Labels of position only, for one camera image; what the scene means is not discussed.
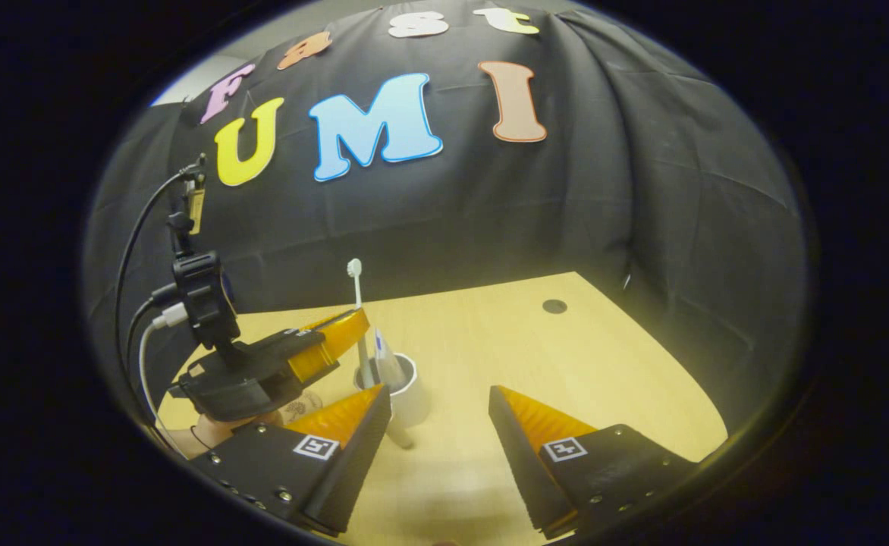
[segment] yellow letter u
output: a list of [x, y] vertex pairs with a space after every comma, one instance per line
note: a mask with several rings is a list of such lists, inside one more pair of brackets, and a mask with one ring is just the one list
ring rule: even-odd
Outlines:
[[239, 186], [265, 169], [275, 151], [275, 111], [282, 104], [282, 97], [265, 101], [253, 110], [256, 121], [256, 151], [251, 158], [239, 160], [239, 131], [246, 120], [238, 118], [229, 122], [215, 134], [218, 177], [226, 186]]

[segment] foam letter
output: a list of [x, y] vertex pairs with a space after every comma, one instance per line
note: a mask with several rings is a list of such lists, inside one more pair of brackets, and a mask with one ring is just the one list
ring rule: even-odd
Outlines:
[[282, 56], [282, 60], [275, 68], [277, 68], [277, 70], [284, 70], [305, 58], [309, 58], [310, 56], [316, 55], [316, 53], [322, 52], [323, 49], [329, 48], [332, 43], [329, 32], [313, 34], [310, 38], [306, 38], [306, 40], [299, 42], [299, 44], [293, 45], [292, 48], [286, 49], [286, 55]]
[[492, 77], [499, 99], [499, 122], [493, 134], [508, 142], [538, 142], [545, 138], [545, 127], [536, 118], [529, 80], [532, 70], [503, 61], [479, 62], [479, 68]]
[[485, 15], [485, 20], [493, 27], [506, 32], [518, 34], [539, 34], [539, 29], [530, 25], [520, 24], [518, 20], [529, 20], [529, 15], [514, 14], [504, 8], [487, 8], [472, 11], [476, 15]]
[[441, 139], [431, 134], [424, 112], [427, 74], [405, 74], [386, 80], [364, 113], [347, 96], [332, 96], [309, 109], [319, 128], [320, 163], [313, 172], [317, 182], [344, 176], [350, 160], [340, 155], [340, 141], [361, 166], [371, 165], [383, 128], [387, 145], [381, 151], [385, 162], [406, 162], [441, 151]]
[[391, 28], [387, 32], [395, 38], [441, 34], [441, 32], [448, 30], [448, 24], [442, 18], [445, 16], [437, 11], [397, 15], [390, 20]]
[[275, 111], [282, 97], [265, 101], [253, 110], [256, 121], [256, 151], [251, 158], [239, 160], [239, 131], [246, 120], [238, 118], [215, 134], [218, 177], [226, 186], [239, 186], [259, 176], [275, 151]]
[[205, 115], [202, 116], [202, 120], [199, 121], [199, 124], [204, 124], [213, 115], [225, 110], [225, 107], [229, 106], [229, 103], [225, 102], [225, 98], [236, 94], [236, 91], [239, 90], [239, 86], [243, 82], [243, 77], [250, 75], [255, 68], [256, 65], [247, 64], [234, 72], [231, 76], [226, 77], [225, 80], [212, 86], [212, 96], [209, 97], [209, 107], [206, 108]]

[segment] table surface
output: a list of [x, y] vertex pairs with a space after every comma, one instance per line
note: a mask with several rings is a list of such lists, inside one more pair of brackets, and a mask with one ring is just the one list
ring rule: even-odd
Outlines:
[[[364, 297], [367, 277], [361, 277]], [[542, 308], [562, 300], [561, 314]], [[318, 321], [352, 304], [239, 315], [252, 343]], [[649, 333], [577, 273], [364, 303], [390, 347], [417, 364], [431, 400], [426, 421], [407, 429], [416, 446], [383, 439], [357, 500], [347, 544], [465, 546], [546, 543], [532, 529], [495, 428], [489, 388], [511, 390], [595, 426], [632, 426], [685, 459], [704, 459], [727, 439], [721, 415]], [[208, 350], [199, 346], [182, 366]], [[312, 384], [325, 405], [354, 394], [357, 350]], [[168, 428], [198, 419], [188, 400], [166, 394]]]

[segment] white cable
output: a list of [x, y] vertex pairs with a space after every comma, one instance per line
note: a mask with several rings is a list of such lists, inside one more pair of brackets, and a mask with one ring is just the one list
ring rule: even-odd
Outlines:
[[158, 425], [161, 426], [161, 429], [165, 432], [165, 436], [168, 438], [168, 442], [171, 443], [171, 446], [178, 452], [178, 455], [185, 457], [185, 453], [181, 453], [181, 449], [178, 449], [178, 445], [174, 442], [174, 439], [171, 438], [171, 432], [168, 432], [161, 418], [158, 417], [158, 412], [154, 409], [154, 404], [151, 403], [151, 393], [147, 388], [147, 377], [146, 373], [144, 373], [144, 349], [147, 347], [147, 338], [151, 336], [151, 332], [157, 331], [157, 329], [167, 328], [167, 326], [174, 326], [180, 324], [180, 322], [184, 321], [188, 317], [187, 310], [185, 310], [185, 305], [183, 303], [179, 303], [177, 305], [173, 305], [172, 307], [168, 307], [164, 311], [161, 312], [160, 317], [154, 318], [153, 321], [147, 325], [147, 328], [144, 328], [144, 333], [142, 334], [142, 342], [140, 342], [140, 348], [138, 349], [138, 371], [140, 373], [140, 380], [142, 380], [142, 390], [144, 390], [144, 400], [147, 400], [147, 407], [151, 410], [151, 415], [154, 416], [154, 421], [157, 422]]

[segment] blue letter m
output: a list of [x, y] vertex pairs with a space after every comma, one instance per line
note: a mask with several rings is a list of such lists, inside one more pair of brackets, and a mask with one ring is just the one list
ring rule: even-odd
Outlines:
[[362, 166], [371, 165], [383, 128], [387, 127], [387, 145], [381, 151], [385, 162], [406, 162], [426, 158], [441, 151], [441, 139], [431, 134], [424, 98], [421, 93], [430, 77], [405, 74], [386, 80], [364, 113], [347, 96], [324, 99], [309, 109], [319, 128], [320, 163], [313, 172], [319, 182], [344, 176], [350, 160], [340, 155], [344, 141], [353, 158]]

